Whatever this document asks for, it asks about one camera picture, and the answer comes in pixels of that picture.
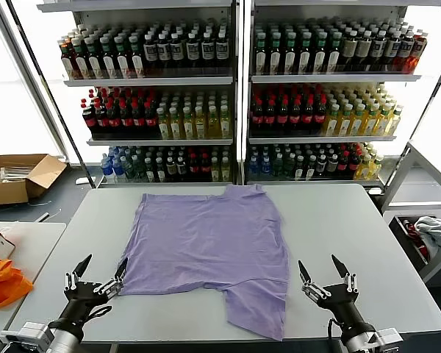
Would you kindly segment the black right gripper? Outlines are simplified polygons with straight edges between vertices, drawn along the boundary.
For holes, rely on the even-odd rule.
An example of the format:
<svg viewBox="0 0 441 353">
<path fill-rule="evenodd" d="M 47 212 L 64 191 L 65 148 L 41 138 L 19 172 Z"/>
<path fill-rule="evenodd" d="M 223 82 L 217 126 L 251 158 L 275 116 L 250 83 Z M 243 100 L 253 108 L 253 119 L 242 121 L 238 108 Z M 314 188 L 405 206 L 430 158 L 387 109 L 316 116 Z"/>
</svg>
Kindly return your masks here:
<svg viewBox="0 0 441 353">
<path fill-rule="evenodd" d="M 332 312 L 335 320 L 343 329 L 356 328 L 364 323 L 364 319 L 356 308 L 356 274 L 352 274 L 346 265 L 334 254 L 331 256 L 343 283 L 329 285 L 324 288 L 312 281 L 304 264 L 299 260 L 298 269 L 303 282 L 302 291 L 311 300 L 318 301 L 318 307 Z"/>
</svg>

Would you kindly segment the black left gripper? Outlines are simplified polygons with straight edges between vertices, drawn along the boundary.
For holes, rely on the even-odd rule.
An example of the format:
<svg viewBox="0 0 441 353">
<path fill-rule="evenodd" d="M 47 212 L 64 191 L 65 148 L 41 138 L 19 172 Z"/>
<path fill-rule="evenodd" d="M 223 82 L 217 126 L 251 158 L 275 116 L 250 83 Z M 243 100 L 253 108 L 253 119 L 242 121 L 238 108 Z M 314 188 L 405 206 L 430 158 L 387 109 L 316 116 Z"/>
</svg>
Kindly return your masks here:
<svg viewBox="0 0 441 353">
<path fill-rule="evenodd" d="M 102 285 L 93 282 L 79 282 L 91 258 L 92 254 L 89 254 L 76 265 L 72 272 L 65 274 L 64 294 L 68 303 L 60 314 L 60 318 L 79 326 L 89 320 L 94 308 L 106 304 L 109 301 L 108 298 L 116 296 L 121 291 L 126 275 L 127 257 L 122 260 L 115 275 L 108 282 Z"/>
</svg>

